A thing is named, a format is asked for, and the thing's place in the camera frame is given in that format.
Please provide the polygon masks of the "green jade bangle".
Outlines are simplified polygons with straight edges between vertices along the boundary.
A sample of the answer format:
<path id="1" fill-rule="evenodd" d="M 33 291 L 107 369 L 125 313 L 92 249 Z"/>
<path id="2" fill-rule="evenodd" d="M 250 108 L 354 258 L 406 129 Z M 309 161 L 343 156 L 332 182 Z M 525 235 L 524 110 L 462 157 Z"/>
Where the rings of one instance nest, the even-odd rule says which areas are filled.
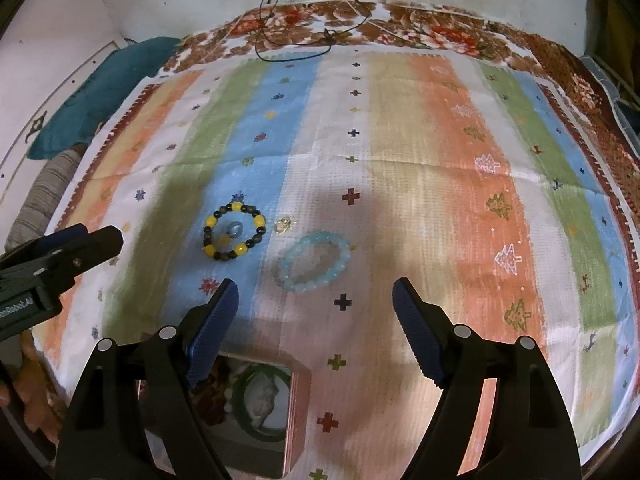
<path id="1" fill-rule="evenodd" d="M 288 430 L 292 375 L 285 367 L 250 364 L 236 376 L 230 414 L 240 428 L 260 442 L 282 442 Z"/>

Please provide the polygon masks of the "pink metal jewelry box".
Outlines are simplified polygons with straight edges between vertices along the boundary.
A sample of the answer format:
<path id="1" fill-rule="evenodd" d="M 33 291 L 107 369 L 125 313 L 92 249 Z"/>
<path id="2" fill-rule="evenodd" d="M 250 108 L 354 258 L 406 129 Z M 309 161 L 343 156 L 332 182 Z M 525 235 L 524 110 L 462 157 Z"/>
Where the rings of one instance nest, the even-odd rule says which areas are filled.
<path id="1" fill-rule="evenodd" d="M 292 375 L 288 430 L 282 442 L 252 439 L 230 414 L 233 383 L 250 364 L 285 367 Z M 310 371 L 295 361 L 227 352 L 218 354 L 207 375 L 191 387 L 189 396 L 198 426 L 233 477 L 283 479 L 305 449 L 309 389 Z"/>

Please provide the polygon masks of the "grey striped pillow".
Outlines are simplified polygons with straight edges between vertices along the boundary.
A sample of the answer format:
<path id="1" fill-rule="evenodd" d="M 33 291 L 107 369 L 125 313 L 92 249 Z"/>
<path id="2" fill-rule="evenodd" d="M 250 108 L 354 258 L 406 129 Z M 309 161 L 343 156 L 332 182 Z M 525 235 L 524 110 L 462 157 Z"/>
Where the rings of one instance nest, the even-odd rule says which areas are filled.
<path id="1" fill-rule="evenodd" d="M 44 235 L 87 148 L 87 144 L 75 144 L 43 166 L 9 230 L 6 252 Z"/>

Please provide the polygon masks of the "white headboard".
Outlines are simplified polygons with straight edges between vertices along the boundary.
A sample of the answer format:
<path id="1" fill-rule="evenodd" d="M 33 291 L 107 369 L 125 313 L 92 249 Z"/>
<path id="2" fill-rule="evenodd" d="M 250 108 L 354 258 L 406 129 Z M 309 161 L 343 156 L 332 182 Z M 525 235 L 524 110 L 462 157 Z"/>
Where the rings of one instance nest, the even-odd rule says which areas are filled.
<path id="1" fill-rule="evenodd" d="M 6 154 L 2 156 L 1 203 L 5 203 L 7 200 L 12 202 L 23 193 L 27 193 L 32 182 L 40 173 L 44 166 L 44 160 L 30 159 L 28 153 L 38 134 L 47 125 L 53 114 L 112 52 L 122 50 L 127 46 L 129 46 L 129 42 L 122 37 L 116 37 L 104 44 L 66 76 L 34 111 L 17 138 L 11 143 Z"/>

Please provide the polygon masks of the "teal pillow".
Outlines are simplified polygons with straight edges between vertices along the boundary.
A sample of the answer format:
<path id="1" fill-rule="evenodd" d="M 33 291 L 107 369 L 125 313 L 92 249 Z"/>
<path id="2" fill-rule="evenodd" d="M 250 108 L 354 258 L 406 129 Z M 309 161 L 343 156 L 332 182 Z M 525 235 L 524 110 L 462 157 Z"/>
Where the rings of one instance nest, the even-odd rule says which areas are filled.
<path id="1" fill-rule="evenodd" d="M 157 74 L 179 44 L 178 38 L 155 37 L 110 53 L 43 126 L 28 157 L 51 159 L 76 144 L 89 144 L 99 125 L 140 81 Z"/>

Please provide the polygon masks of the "striped colourful mat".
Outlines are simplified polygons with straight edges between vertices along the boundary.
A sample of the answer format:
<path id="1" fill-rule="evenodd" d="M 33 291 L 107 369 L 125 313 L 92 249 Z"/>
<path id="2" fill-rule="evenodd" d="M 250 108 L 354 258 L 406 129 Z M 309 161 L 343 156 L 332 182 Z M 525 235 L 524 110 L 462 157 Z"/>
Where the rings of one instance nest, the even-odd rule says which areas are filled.
<path id="1" fill-rule="evenodd" d="M 638 235 L 540 78 L 461 54 L 246 56 L 145 79 L 53 219 L 122 252 L 36 331 L 70 396 L 94 343 L 174 324 L 225 279 L 224 350 L 310 371 L 294 479 L 395 479 L 434 412 L 392 307 L 408 278 L 480 336 L 540 344 L 582 460 L 639 404 Z"/>

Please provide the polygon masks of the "plastic crate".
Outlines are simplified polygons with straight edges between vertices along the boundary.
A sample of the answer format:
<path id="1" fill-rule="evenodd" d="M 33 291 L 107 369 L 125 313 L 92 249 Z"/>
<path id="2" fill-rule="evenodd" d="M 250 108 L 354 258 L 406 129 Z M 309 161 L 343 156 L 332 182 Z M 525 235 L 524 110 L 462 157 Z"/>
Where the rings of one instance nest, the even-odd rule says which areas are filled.
<path id="1" fill-rule="evenodd" d="M 639 97 L 605 62 L 589 55 L 582 56 L 580 60 L 603 87 L 627 143 L 639 156 Z"/>

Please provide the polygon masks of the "floral brown bedsheet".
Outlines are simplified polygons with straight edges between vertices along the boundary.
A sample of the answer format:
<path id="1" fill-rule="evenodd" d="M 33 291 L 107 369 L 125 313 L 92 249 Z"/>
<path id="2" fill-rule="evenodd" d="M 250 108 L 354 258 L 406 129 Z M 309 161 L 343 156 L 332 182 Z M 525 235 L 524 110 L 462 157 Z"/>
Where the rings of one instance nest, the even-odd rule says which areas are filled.
<path id="1" fill-rule="evenodd" d="M 582 115 L 631 212 L 639 211 L 639 157 L 627 143 L 603 87 L 566 47 L 454 6 L 324 0 L 263 6 L 180 41 L 162 68 L 195 65 L 286 47 L 359 46 L 451 51 L 554 81 Z"/>

